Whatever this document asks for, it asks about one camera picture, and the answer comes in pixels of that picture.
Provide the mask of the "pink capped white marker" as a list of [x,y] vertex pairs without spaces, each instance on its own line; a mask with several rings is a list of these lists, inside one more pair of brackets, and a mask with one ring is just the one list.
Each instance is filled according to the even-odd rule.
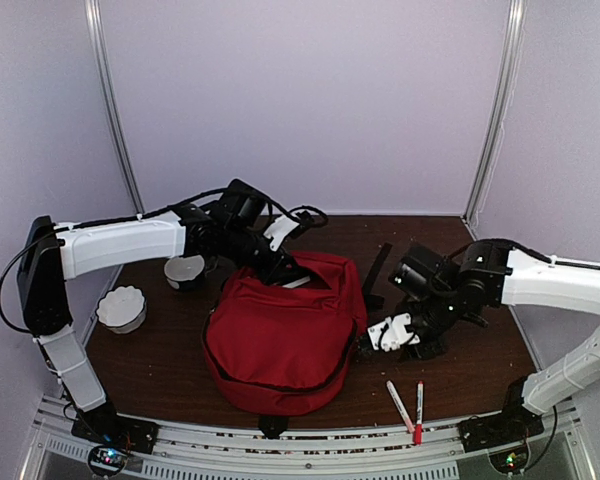
[[415,426],[408,414],[408,411],[402,401],[401,396],[399,395],[398,390],[396,389],[394,383],[391,380],[387,380],[386,381],[386,388],[387,391],[396,407],[396,410],[398,412],[398,414],[400,415],[403,423],[405,424],[407,431],[410,434],[414,434],[415,433]]

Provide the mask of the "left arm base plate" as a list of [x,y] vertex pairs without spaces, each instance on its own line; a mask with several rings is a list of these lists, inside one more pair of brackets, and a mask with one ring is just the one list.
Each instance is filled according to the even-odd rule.
[[78,411],[71,428],[74,437],[141,454],[153,452],[158,433],[155,422],[122,416],[104,408]]

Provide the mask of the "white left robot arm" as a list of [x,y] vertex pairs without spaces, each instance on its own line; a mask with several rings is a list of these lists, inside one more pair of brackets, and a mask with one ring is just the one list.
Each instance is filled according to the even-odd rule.
[[23,326],[51,363],[86,429],[103,444],[117,442],[124,424],[75,337],[67,281],[92,271],[158,258],[224,257],[249,267],[265,285],[308,278],[283,246],[328,216],[301,205],[290,210],[234,179],[144,214],[55,223],[36,218],[25,246],[6,265],[16,272]]

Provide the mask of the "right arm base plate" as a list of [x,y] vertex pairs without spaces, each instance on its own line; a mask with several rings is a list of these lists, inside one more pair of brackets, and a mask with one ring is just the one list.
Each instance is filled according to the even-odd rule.
[[544,432],[541,416],[535,414],[497,414],[470,417],[458,424],[466,453],[522,442]]

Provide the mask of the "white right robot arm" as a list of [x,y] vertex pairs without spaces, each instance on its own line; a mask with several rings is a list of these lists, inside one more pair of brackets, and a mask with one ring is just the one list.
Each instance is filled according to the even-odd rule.
[[[467,244],[443,256],[413,244],[389,276],[406,298],[372,335],[375,349],[416,355],[456,322],[485,325],[484,308],[532,305],[600,316],[600,263],[547,256],[507,239]],[[536,419],[600,379],[600,326],[551,366],[512,384],[493,419],[515,440]]]

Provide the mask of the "red backpack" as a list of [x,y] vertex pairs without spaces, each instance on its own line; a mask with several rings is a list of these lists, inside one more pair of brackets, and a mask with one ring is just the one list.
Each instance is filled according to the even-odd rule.
[[304,285],[265,285],[249,268],[225,282],[203,327],[205,360],[223,397],[258,415],[265,438],[342,390],[368,315],[384,305],[372,289],[391,248],[381,247],[365,278],[348,258],[299,251]]

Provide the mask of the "red capped white marker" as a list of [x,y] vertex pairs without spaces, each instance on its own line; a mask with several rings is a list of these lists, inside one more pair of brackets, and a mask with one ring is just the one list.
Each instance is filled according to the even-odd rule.
[[423,434],[423,407],[424,407],[424,382],[419,381],[416,391],[416,423],[414,426],[413,442],[415,445],[422,444]]

